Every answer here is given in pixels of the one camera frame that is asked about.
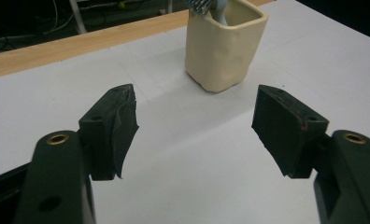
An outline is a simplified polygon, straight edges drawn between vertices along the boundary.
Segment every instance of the white tabletop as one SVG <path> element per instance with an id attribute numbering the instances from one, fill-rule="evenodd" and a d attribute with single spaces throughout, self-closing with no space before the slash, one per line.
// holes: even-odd
<path id="1" fill-rule="evenodd" d="M 319 223 L 313 180 L 283 177 L 251 129 L 259 84 L 370 137 L 370 38 L 293 0 L 269 14 L 246 79 L 203 91 L 184 71 L 186 27 L 0 77 L 0 174 L 36 141 L 133 83 L 140 126 L 123 180 L 93 182 L 98 223 Z"/>

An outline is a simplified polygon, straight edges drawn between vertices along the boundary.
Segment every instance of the floor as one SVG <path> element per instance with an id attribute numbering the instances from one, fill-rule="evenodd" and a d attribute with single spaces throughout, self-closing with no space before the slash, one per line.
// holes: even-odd
<path id="1" fill-rule="evenodd" d="M 140 21 L 162 15 L 166 0 L 128 0 L 120 8 L 118 1 L 92 0 L 78 2 L 80 14 L 88 32 Z M 20 49 L 72 35 L 78 35 L 76 22 L 69 7 L 58 8 L 58 18 L 52 13 L 49 18 L 38 19 L 33 32 L 0 36 L 0 52 Z M 173 1 L 173 12 L 187 9 L 186 1 Z"/>

